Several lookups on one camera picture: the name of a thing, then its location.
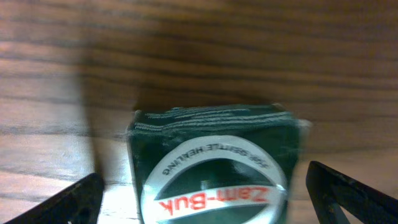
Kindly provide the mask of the dark green round-logo packet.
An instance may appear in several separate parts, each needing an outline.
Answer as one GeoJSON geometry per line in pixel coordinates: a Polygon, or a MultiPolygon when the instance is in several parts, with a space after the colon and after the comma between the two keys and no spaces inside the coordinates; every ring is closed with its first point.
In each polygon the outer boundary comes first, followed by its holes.
{"type": "Polygon", "coordinates": [[[286,223],[309,127],[275,104],[137,110],[127,136],[140,222],[286,223]]]}

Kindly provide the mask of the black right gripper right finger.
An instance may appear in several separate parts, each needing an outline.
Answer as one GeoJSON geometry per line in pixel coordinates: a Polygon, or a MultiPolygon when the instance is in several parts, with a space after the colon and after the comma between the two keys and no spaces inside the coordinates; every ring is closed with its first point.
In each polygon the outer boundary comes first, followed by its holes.
{"type": "Polygon", "coordinates": [[[397,199],[318,161],[309,163],[305,183],[320,224],[349,223],[343,210],[362,223],[397,224],[397,199]]]}

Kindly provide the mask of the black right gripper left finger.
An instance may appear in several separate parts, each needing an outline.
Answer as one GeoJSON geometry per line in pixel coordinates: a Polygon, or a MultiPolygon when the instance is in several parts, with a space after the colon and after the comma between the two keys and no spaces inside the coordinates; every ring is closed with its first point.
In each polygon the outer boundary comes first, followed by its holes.
{"type": "Polygon", "coordinates": [[[97,224],[104,180],[91,173],[6,224],[97,224]]]}

